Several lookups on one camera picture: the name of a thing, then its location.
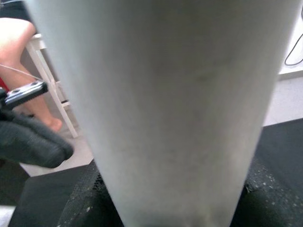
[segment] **gray glove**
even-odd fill
[[[73,147],[34,118],[0,110],[0,158],[55,168]]]

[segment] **bare leg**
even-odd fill
[[[0,64],[28,73],[26,68],[20,63],[20,57],[27,42],[36,32],[34,25],[25,20],[0,18],[0,31]],[[35,80],[30,76],[1,66],[0,77],[10,89]],[[26,102],[24,106],[52,130],[59,131],[62,127],[62,122],[54,118],[49,112],[42,96]]]

